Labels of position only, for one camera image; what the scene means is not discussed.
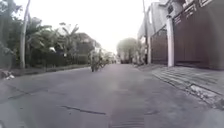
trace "palm tree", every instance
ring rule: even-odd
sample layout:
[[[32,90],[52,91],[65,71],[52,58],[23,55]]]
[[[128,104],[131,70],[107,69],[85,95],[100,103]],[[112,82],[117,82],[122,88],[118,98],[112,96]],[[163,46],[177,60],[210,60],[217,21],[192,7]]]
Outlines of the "palm tree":
[[[78,31],[79,27],[76,24],[75,27],[73,28],[73,30],[71,32],[69,32],[69,30],[67,30],[65,27],[62,28],[65,32],[65,43],[63,44],[63,48],[65,50],[65,54],[71,54],[73,56],[73,54],[75,54],[76,52],[76,46],[77,46],[77,35],[76,32]]]
[[[26,63],[25,63],[25,40],[26,40],[26,27],[27,27],[27,22],[28,22],[30,2],[31,2],[31,0],[28,0],[25,15],[24,15],[21,37],[20,37],[20,67],[22,69],[25,69],[25,65],[26,65]]]

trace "wall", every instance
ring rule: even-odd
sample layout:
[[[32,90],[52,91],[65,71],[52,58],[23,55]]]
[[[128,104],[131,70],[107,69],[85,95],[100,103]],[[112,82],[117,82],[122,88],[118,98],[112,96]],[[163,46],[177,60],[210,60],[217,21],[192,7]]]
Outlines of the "wall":
[[[159,2],[151,4],[152,24],[154,33],[159,31],[166,24],[167,9],[159,6]]]

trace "vegetation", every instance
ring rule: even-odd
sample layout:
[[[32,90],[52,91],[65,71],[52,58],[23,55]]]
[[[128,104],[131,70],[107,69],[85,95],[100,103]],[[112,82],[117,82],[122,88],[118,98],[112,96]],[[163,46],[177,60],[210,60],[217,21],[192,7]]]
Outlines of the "vegetation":
[[[123,39],[117,45],[117,53],[121,58],[121,63],[132,63],[137,50],[138,42],[134,38]]]
[[[78,33],[78,25],[70,31],[67,29],[68,24],[60,23],[60,27],[54,29],[52,26],[42,25],[41,19],[31,18],[29,13],[27,23],[24,23],[17,17],[21,10],[22,7],[13,0],[0,0],[0,58],[3,58],[0,68],[19,68],[23,53],[26,67],[87,64],[93,46],[100,47],[86,33]],[[25,52],[20,56],[20,48],[23,47],[20,42],[23,42],[23,37]]]

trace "tree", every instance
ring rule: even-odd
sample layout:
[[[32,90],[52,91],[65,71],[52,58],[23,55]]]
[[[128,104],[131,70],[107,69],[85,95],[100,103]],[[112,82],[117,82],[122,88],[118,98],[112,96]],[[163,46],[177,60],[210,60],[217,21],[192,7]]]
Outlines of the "tree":
[[[10,27],[15,18],[13,14],[19,12],[19,10],[21,10],[21,6],[16,5],[13,0],[0,1],[0,43],[3,48],[3,50],[0,50],[0,68],[11,67],[12,51],[8,48],[7,42],[10,39]]]
[[[128,63],[130,63],[132,61],[132,58],[134,57],[137,47],[138,47],[138,43],[136,39],[126,38],[121,40],[118,43],[117,52],[118,52],[118,55],[121,55],[121,53],[124,53],[125,55],[127,55],[128,58],[125,58],[124,61],[128,61]]]
[[[26,6],[26,11],[24,14],[24,21],[23,21],[23,26],[22,26],[22,31],[21,31],[21,39],[20,39],[20,66],[22,69],[25,68],[25,40],[26,40],[26,27],[27,27],[27,22],[28,22],[28,15],[29,15],[29,6],[30,6],[31,0],[28,0],[27,6]]]

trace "street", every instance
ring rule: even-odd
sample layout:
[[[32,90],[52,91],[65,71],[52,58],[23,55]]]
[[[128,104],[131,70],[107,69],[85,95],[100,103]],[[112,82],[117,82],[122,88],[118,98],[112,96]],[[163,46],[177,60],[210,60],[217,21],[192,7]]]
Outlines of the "street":
[[[224,113],[132,65],[0,82],[6,128],[223,128]]]

